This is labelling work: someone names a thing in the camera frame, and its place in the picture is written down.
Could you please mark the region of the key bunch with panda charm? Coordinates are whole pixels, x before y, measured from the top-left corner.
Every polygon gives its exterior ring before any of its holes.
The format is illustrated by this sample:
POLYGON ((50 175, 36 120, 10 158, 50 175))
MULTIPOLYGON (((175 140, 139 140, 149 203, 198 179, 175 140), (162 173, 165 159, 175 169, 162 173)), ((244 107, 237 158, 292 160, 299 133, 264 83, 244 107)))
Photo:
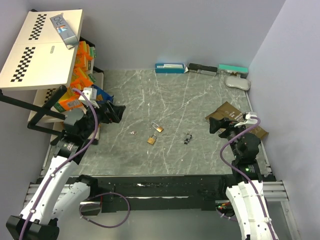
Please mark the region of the key bunch with panda charm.
POLYGON ((187 145, 190 141, 191 141, 191 139, 193 138, 193 135, 190 133, 190 132, 188 132, 187 134, 186 134, 186 136, 185 136, 185 140, 184 140, 184 144, 185 145, 187 145))

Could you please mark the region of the short shackle brass padlock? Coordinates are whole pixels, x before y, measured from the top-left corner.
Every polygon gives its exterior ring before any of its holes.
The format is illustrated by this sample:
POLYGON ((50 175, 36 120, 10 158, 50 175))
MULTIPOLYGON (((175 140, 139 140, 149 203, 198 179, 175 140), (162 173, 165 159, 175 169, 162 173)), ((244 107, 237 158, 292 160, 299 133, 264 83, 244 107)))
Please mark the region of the short shackle brass padlock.
POLYGON ((147 143, 150 145, 154 145, 155 142, 157 140, 157 136, 155 134, 152 134, 148 139, 147 139, 147 143))

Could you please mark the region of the long shackle brass padlock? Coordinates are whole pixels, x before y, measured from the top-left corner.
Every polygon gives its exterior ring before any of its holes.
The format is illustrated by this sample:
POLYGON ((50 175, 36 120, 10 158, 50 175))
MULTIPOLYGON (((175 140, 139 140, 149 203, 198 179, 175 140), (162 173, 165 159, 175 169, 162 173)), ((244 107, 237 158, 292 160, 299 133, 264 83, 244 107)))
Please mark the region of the long shackle brass padlock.
POLYGON ((157 123, 152 122, 151 126, 159 133, 163 132, 164 128, 162 126, 159 126, 157 123))

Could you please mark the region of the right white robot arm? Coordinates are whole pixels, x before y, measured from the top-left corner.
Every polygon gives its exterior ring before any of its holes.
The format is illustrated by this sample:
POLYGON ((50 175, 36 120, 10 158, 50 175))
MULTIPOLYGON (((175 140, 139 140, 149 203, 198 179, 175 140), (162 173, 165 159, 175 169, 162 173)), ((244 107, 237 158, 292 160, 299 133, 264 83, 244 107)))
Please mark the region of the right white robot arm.
POLYGON ((209 117, 209 132, 219 134, 228 142, 221 148, 221 160, 231 167, 236 183, 225 182, 218 187, 223 199, 228 199, 236 217, 243 240, 276 240, 278 236, 273 228, 265 194, 263 179, 256 156, 261 140, 253 133, 261 120, 252 112, 243 116, 243 121, 233 121, 227 117, 216 119, 209 117), (232 163, 223 157, 226 147, 234 155, 232 163))

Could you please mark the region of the blue doritos chip bag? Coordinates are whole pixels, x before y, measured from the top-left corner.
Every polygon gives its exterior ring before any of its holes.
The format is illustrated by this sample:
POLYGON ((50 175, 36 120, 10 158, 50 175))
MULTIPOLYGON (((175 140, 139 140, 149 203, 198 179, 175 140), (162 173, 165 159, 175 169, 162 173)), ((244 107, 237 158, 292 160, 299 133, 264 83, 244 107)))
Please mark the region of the blue doritos chip bag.
POLYGON ((92 85, 94 89, 96 89, 96 102, 106 102, 110 101, 111 103, 114 102, 114 96, 109 95, 107 92, 96 86, 95 84, 92 85))

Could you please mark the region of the stacked orange snack boxes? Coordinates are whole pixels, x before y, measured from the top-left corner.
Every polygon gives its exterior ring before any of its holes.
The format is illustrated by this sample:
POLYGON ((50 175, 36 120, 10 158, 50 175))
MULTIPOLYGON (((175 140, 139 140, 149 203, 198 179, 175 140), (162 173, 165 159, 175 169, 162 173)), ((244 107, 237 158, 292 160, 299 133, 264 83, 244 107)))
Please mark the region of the stacked orange snack boxes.
POLYGON ((80 41, 75 57, 74 67, 71 76, 70 88, 83 90, 96 82, 93 76, 94 59, 96 49, 86 41, 80 41))

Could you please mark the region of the orange green snack box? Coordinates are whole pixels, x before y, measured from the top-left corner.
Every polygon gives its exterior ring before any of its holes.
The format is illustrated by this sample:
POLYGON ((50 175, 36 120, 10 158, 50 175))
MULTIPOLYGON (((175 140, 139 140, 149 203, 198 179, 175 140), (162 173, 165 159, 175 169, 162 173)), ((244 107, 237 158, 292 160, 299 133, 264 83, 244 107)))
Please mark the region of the orange green snack box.
POLYGON ((80 94, 77 91, 73 91, 73 88, 82 92, 85 87, 81 84, 68 87, 66 93, 53 106, 59 113, 83 106, 83 103, 79 100, 80 94))

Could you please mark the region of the grey white pouch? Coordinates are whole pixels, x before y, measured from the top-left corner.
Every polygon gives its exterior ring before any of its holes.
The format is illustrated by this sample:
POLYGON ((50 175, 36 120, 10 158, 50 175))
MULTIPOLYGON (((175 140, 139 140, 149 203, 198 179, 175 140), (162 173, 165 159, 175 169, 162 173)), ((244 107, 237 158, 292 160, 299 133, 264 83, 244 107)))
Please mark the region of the grey white pouch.
POLYGON ((237 88, 243 91, 248 91, 251 88, 251 82, 245 78, 228 76, 225 79, 225 84, 229 88, 237 88))

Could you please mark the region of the blue flat box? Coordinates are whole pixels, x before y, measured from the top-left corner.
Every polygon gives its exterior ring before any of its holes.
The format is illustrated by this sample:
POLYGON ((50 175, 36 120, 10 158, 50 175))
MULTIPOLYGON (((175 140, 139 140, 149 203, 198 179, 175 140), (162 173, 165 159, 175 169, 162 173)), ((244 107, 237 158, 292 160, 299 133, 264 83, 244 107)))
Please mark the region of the blue flat box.
POLYGON ((156 63, 154 68, 156 74, 184 74, 189 71, 184 63, 156 63))

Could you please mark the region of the black flat box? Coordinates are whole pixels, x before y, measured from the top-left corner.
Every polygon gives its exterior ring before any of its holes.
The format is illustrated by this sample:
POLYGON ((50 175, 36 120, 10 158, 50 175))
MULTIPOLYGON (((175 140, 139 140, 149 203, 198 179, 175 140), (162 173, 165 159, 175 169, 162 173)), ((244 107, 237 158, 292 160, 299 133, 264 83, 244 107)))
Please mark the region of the black flat box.
POLYGON ((206 66, 196 63, 190 63, 188 65, 188 70, 192 73, 208 75, 208 76, 216 76, 218 72, 218 68, 215 66, 206 66))

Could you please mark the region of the teal flat box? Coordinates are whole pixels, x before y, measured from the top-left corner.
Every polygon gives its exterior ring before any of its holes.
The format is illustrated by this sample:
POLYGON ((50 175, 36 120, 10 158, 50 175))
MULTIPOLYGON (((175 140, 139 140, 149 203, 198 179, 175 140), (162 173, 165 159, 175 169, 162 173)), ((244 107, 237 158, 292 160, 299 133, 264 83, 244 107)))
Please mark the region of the teal flat box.
POLYGON ((217 73, 246 79, 249 74, 249 70, 246 67, 219 64, 217 73))

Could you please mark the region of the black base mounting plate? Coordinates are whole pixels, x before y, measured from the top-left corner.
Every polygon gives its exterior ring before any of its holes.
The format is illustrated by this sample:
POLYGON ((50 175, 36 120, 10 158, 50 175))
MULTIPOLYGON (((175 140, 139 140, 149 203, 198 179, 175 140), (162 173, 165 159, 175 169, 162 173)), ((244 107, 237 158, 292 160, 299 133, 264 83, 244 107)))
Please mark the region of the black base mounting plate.
POLYGON ((226 189, 237 183, 231 174, 98 176, 92 202, 102 203, 103 213, 118 211, 215 211, 227 200, 226 189))

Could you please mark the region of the checkerboard calibration board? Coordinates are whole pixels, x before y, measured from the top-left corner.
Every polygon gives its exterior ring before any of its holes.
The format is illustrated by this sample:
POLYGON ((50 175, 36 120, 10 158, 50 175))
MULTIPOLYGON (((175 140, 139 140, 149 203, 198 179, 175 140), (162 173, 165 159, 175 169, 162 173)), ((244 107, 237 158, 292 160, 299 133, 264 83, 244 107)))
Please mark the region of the checkerboard calibration board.
POLYGON ((0 88, 8 91, 53 89, 71 82, 77 48, 68 49, 51 19, 61 15, 76 38, 83 10, 29 11, 0 71, 0 88))

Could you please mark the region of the silver blue carton box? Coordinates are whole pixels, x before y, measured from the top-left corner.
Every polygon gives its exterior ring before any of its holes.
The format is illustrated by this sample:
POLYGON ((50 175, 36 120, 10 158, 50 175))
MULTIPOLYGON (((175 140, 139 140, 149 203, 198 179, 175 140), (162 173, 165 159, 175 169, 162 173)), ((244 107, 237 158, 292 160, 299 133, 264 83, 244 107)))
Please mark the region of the silver blue carton box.
POLYGON ((62 14, 52 16, 50 20, 68 50, 79 45, 79 40, 76 34, 64 19, 62 14))

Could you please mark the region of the black frame white shelf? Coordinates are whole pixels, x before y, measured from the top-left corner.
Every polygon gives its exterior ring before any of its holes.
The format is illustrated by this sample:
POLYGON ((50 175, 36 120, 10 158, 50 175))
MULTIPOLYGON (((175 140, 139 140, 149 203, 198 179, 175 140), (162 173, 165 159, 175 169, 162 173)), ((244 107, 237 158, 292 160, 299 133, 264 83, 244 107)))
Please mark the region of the black frame white shelf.
POLYGON ((4 94, 0 95, 0 100, 3 103, 29 110, 27 121, 29 129, 57 136, 59 134, 57 123, 64 121, 65 114, 58 112, 54 104, 63 96, 67 87, 69 86, 61 85, 57 88, 37 89, 32 103, 4 94))

